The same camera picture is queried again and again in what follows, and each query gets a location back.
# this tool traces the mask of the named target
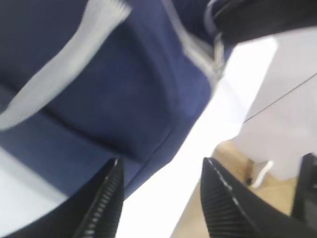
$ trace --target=black object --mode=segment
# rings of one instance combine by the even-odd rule
[[[222,6],[214,21],[223,39],[230,44],[317,25],[317,0],[220,2]]]
[[[302,158],[292,217],[317,231],[317,157],[311,153]]]
[[[204,160],[201,201],[212,238],[317,238],[304,223],[258,198],[214,158]]]
[[[123,196],[123,164],[112,159],[59,207],[7,238],[114,238]]]

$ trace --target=black plastic part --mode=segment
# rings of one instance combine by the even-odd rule
[[[201,200],[213,238],[317,238],[315,231],[265,203],[213,158],[204,160]]]
[[[317,25],[316,0],[230,0],[215,15],[224,41],[243,41]]]
[[[56,209],[6,237],[114,238],[123,203],[123,183],[123,164],[112,159]]]

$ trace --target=white stripe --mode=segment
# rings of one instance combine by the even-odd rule
[[[120,0],[89,0],[74,36],[37,72],[0,114],[0,129],[31,117],[62,92],[99,50],[131,8]]]
[[[218,83],[218,73],[216,65],[212,58],[204,52],[199,45],[191,38],[187,30],[181,23],[177,12],[171,0],[162,0],[167,15],[173,25],[173,28],[182,44],[184,54],[199,68],[209,80],[211,88],[214,89]]]

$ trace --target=wooden floor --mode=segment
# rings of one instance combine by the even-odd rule
[[[239,181],[245,181],[252,173],[253,162],[241,153],[230,141],[221,143],[214,157]],[[278,181],[268,174],[262,186],[252,191],[277,210],[289,215],[297,178]],[[198,183],[171,238],[209,238],[200,204],[200,184]]]

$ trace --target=white surface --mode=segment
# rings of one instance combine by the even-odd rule
[[[0,147],[0,237],[38,219],[66,199]]]
[[[247,118],[317,72],[317,28],[276,35],[279,46]]]
[[[234,50],[212,101],[171,163],[123,205],[117,238],[169,238],[216,145],[238,134],[277,48],[269,37]]]
[[[247,121],[233,141],[255,162],[274,161],[280,180],[298,174],[301,157],[317,153],[317,76]]]

